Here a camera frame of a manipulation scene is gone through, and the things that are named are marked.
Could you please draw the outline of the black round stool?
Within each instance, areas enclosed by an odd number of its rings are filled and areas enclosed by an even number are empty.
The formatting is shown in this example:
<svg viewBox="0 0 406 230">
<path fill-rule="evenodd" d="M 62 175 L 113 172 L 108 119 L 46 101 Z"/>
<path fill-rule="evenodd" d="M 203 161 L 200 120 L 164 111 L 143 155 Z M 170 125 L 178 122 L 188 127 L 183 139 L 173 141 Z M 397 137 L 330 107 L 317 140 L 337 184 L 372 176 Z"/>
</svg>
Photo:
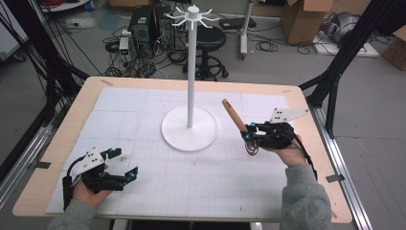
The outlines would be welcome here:
<svg viewBox="0 0 406 230">
<path fill-rule="evenodd" d="M 195 77 L 198 80 L 213 79 L 217 81 L 217 76 L 227 78 L 229 72 L 225 65 L 217 58 L 210 55 L 210 52 L 218 51 L 226 42 L 226 34 L 216 26 L 206 28 L 202 25 L 197 27 L 196 50 L 199 55 L 193 58 L 200 58 L 201 61 L 195 64 Z"/>
</svg>

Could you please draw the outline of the white hook rack stand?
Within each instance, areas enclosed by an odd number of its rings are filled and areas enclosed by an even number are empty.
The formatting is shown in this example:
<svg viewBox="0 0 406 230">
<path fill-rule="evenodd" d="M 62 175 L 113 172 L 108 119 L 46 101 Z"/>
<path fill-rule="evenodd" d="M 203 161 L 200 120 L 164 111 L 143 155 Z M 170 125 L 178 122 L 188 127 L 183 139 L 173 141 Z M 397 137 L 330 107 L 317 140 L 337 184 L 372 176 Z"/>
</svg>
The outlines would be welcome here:
<svg viewBox="0 0 406 230">
<path fill-rule="evenodd" d="M 189 6 L 186 11 L 176 9 L 179 15 L 169 15 L 169 18 L 182 18 L 182 21 L 173 24 L 173 27 L 184 23 L 189 25 L 187 104 L 174 108 L 166 115 L 161 124 L 161 131 L 164 139 L 172 147 L 182 151 L 198 151 L 208 147 L 218 133 L 214 115 L 194 104 L 197 26 L 201 24 L 208 28 L 205 20 L 214 21 L 214 18 L 206 17 L 211 10 L 201 12 L 196 5 Z"/>
</svg>

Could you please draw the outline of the aluminium rail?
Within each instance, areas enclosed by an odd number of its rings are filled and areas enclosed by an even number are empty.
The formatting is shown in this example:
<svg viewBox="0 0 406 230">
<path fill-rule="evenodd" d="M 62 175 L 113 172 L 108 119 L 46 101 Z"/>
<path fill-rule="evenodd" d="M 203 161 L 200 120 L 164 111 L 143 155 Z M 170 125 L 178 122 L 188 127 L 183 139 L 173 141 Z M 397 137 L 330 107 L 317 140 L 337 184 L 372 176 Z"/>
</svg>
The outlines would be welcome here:
<svg viewBox="0 0 406 230">
<path fill-rule="evenodd" d="M 51 138 L 53 129 L 51 127 L 41 127 L 37 132 L 30 134 L 25 143 L 20 148 L 20 155 L 12 165 L 11 170 L 6 174 L 0 183 L 0 210 L 6 205 L 13 190 L 27 172 L 34 159 L 45 148 Z"/>
<path fill-rule="evenodd" d="M 327 150 L 327 155 L 334 169 L 336 182 L 340 185 L 346 202 L 350 208 L 352 221 L 358 230 L 373 230 L 370 219 L 365 211 L 362 201 L 356 191 L 346 162 L 334 138 L 331 138 L 326 129 L 326 115 L 322 108 L 313 105 L 309 107 L 316 127 Z"/>
</svg>

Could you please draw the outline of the person's left hand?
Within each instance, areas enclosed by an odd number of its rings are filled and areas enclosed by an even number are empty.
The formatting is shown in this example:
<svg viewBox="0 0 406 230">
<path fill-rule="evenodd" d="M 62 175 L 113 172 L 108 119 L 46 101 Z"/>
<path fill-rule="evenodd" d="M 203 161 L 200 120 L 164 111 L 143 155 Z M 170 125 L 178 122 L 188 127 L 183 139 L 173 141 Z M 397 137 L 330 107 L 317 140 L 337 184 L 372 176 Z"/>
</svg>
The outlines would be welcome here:
<svg viewBox="0 0 406 230">
<path fill-rule="evenodd" d="M 73 199 L 81 201 L 86 205 L 90 206 L 91 208 L 97 209 L 104 200 L 111 195 L 111 191 L 102 190 L 97 194 L 94 194 L 91 190 L 89 190 L 86 185 L 80 180 L 74 188 L 73 191 Z"/>
</svg>

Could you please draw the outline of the person's right hand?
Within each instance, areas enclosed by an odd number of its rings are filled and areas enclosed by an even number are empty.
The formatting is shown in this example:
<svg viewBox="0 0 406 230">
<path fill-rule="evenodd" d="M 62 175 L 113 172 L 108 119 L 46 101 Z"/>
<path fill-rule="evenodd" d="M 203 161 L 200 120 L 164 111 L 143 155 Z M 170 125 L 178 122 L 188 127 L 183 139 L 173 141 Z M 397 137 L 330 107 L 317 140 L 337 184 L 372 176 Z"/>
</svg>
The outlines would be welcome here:
<svg viewBox="0 0 406 230">
<path fill-rule="evenodd" d="M 285 149 L 272 149 L 287 167 L 306 165 L 307 161 L 297 140 Z"/>
</svg>

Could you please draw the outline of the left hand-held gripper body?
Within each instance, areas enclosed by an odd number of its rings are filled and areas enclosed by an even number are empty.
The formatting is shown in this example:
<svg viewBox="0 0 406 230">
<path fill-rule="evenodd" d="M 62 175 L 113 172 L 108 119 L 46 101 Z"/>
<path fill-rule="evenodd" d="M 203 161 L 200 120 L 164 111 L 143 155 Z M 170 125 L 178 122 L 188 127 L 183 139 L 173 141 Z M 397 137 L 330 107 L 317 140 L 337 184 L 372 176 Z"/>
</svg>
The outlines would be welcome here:
<svg viewBox="0 0 406 230">
<path fill-rule="evenodd" d="M 108 173 L 105 166 L 101 151 L 93 147 L 71 164 L 70 172 L 74 176 L 80 177 L 93 193 L 102 190 L 122 191 L 124 189 L 124 177 Z"/>
</svg>

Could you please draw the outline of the black computer tower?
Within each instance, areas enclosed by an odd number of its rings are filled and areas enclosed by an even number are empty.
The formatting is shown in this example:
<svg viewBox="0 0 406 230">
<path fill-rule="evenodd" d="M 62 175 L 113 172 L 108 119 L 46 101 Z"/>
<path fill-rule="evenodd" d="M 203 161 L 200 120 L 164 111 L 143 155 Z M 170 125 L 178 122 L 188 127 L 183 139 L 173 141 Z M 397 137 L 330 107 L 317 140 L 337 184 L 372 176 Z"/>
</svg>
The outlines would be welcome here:
<svg viewBox="0 0 406 230">
<path fill-rule="evenodd" d="M 171 8 L 168 4 L 138 5 L 132 14 L 128 30 L 132 34 L 138 50 L 163 50 L 175 48 L 173 20 L 169 18 Z"/>
</svg>

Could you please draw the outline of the flat black device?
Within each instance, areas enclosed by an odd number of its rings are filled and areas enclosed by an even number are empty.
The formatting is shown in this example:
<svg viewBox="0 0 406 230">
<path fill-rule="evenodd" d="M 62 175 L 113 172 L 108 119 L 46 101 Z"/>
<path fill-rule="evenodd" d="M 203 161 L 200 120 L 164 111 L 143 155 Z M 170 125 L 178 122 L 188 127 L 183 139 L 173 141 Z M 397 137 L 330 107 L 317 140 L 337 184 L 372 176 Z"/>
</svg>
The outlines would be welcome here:
<svg viewBox="0 0 406 230">
<path fill-rule="evenodd" d="M 229 19 L 220 19 L 219 25 L 223 30 L 239 30 L 243 29 L 245 25 L 245 18 L 229 18 Z M 248 28 L 254 28 L 257 26 L 257 22 L 253 18 L 249 18 Z"/>
</svg>

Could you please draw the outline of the grey rounded device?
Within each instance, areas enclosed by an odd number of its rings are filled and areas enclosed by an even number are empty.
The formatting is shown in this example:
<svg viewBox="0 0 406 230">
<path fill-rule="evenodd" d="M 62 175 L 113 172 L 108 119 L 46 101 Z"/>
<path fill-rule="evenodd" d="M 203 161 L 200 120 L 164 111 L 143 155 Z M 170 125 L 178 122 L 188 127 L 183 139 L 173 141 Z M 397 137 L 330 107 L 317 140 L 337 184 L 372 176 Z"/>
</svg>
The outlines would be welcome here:
<svg viewBox="0 0 406 230">
<path fill-rule="evenodd" d="M 333 13 L 327 18 L 327 31 L 331 39 L 336 43 L 341 43 L 348 33 L 350 33 L 359 18 L 349 12 Z"/>
</svg>

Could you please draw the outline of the white gridded table mat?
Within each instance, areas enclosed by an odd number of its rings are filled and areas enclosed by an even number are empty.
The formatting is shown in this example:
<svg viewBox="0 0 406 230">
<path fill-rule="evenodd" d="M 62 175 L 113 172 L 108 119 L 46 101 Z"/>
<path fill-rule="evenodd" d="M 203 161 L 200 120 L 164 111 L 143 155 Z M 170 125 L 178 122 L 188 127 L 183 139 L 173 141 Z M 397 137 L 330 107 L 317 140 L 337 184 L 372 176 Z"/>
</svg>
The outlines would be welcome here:
<svg viewBox="0 0 406 230">
<path fill-rule="evenodd" d="M 178 90 L 104 88 L 61 171 L 73 173 L 77 158 L 92 148 L 119 148 L 122 154 L 108 161 L 108 172 L 138 168 L 138 177 L 107 198 L 102 215 L 278 220 L 285 166 L 271 152 L 249 155 L 221 102 L 228 100 L 244 122 L 262 123 L 274 108 L 287 106 L 285 97 L 196 93 L 196 105 L 215 116 L 219 132 L 211 145 L 194 152 L 171 147 L 161 132 L 164 117 L 186 97 Z"/>
</svg>

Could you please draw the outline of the small cardboard box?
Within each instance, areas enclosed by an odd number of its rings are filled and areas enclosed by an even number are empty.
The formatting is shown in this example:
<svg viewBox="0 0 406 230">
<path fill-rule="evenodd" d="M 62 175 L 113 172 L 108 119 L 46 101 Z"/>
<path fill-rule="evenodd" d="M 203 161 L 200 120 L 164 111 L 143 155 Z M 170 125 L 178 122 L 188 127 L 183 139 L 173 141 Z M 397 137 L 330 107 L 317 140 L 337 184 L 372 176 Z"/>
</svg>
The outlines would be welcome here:
<svg viewBox="0 0 406 230">
<path fill-rule="evenodd" d="M 406 72 L 406 24 L 395 31 L 394 36 L 382 57 L 398 70 Z"/>
</svg>

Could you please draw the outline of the small white electronic device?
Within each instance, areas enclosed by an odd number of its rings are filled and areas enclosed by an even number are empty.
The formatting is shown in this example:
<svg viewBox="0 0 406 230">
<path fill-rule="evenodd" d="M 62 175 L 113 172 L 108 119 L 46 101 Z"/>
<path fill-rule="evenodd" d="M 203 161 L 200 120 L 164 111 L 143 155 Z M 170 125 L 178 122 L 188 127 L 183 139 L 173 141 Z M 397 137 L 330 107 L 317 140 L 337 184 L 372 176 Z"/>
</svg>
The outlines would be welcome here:
<svg viewBox="0 0 406 230">
<path fill-rule="evenodd" d="M 120 36 L 119 51 L 121 55 L 127 55 L 129 53 L 129 40 L 131 38 L 131 32 L 123 30 Z"/>
</svg>

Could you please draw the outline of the large open cardboard box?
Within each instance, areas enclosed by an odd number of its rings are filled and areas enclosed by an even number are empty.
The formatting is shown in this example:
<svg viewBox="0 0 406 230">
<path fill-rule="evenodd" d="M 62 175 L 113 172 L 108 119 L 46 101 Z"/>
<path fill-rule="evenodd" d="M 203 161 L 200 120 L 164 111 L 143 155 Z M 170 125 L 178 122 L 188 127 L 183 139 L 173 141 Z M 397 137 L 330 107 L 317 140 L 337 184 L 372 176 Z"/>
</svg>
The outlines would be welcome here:
<svg viewBox="0 0 406 230">
<path fill-rule="evenodd" d="M 311 43 L 332 5 L 333 0 L 286 0 L 280 21 L 286 42 Z"/>
</svg>

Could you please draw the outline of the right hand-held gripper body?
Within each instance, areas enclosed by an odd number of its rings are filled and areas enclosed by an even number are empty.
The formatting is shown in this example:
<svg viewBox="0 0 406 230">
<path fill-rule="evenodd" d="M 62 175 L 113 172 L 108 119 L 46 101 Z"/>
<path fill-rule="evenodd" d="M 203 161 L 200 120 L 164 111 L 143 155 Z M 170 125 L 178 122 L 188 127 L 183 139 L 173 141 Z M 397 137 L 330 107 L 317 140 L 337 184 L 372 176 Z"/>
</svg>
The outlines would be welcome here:
<svg viewBox="0 0 406 230">
<path fill-rule="evenodd" d="M 295 137 L 290 121 L 309 113 L 308 109 L 275 108 L 268 121 L 265 121 L 265 132 L 259 132 L 256 140 L 258 147 L 281 150 L 290 146 Z"/>
</svg>

